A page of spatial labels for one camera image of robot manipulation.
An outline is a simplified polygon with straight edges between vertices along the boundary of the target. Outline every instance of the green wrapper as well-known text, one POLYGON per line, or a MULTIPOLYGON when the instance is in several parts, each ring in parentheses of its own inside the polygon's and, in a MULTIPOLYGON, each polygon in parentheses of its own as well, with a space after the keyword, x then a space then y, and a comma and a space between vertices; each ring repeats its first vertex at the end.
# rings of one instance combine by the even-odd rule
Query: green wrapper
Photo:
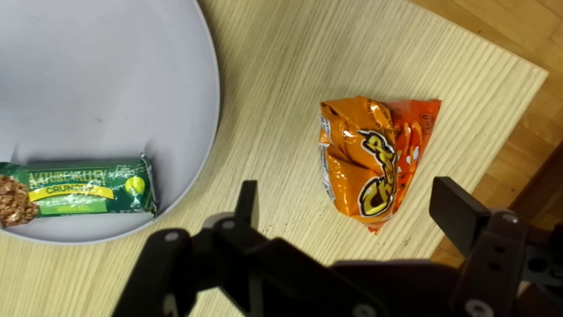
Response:
POLYGON ((145 156, 101 162, 0 162, 0 174, 28 188, 38 216, 156 211, 145 156))

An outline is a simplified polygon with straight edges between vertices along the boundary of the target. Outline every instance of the orange snack bag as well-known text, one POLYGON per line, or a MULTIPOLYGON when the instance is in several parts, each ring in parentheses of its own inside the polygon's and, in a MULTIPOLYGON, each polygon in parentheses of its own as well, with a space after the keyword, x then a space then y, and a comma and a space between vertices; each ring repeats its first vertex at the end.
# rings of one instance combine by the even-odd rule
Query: orange snack bag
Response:
POLYGON ((429 141, 439 100, 321 102, 323 185, 335 208, 376 232, 399 208, 429 141))

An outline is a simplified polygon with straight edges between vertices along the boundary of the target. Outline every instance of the wooden table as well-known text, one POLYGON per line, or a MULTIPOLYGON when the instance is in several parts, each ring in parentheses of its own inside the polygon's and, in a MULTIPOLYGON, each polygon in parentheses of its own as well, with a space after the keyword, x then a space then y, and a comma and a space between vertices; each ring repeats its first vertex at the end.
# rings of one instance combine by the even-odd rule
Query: wooden table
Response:
MULTIPOLYGON (((128 237, 40 245, 0 236, 0 315, 108 315, 156 229, 196 232, 232 209, 242 179, 260 185, 265 236, 321 262, 427 259, 441 232, 427 216, 429 183, 448 174, 471 190, 545 79, 545 72, 406 0, 211 1, 202 10, 221 68, 212 153, 182 202, 128 237), (318 102, 443 98, 432 141, 397 216, 378 236, 327 199, 316 151, 318 102)), ((216 292, 193 315, 232 313, 216 292)))

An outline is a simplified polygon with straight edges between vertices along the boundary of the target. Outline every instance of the white plate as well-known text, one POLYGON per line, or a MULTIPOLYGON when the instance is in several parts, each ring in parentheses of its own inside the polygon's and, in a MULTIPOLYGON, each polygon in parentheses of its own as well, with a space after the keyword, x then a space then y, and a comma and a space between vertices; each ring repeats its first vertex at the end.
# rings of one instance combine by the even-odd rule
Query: white plate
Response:
MULTIPOLYGON (((218 104, 214 49, 195 0, 0 0, 0 160, 145 151, 168 211, 207 156, 218 104)), ((149 222, 57 216, 6 232, 84 243, 149 222)))

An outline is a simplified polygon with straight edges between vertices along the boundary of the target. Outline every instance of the light wood surface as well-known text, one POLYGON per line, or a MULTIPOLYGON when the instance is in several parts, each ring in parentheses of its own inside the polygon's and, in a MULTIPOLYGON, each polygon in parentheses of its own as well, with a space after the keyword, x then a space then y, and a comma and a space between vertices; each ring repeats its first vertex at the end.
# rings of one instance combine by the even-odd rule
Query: light wood surface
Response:
MULTIPOLYGON (((430 179, 473 190, 545 70, 408 3, 202 1, 214 37, 223 111, 196 185, 154 225, 101 245, 56 246, 0 236, 0 315, 108 315, 145 236, 196 232, 258 179, 265 236, 321 262, 427 259, 441 232, 427 216, 430 179), (397 216, 378 236, 334 211, 321 188, 318 102, 367 95, 443 98, 434 135, 397 216)), ((193 315, 233 313, 216 292, 193 315)))
MULTIPOLYGON (((561 0, 413 0, 445 19, 504 47, 548 72, 513 132, 474 188, 489 206, 510 206, 533 174, 563 141, 563 1, 561 0)), ((533 220, 538 209, 522 216, 533 220)), ((552 227, 561 211, 547 211, 534 223, 552 227)), ((439 262, 459 264, 443 241, 439 262)))

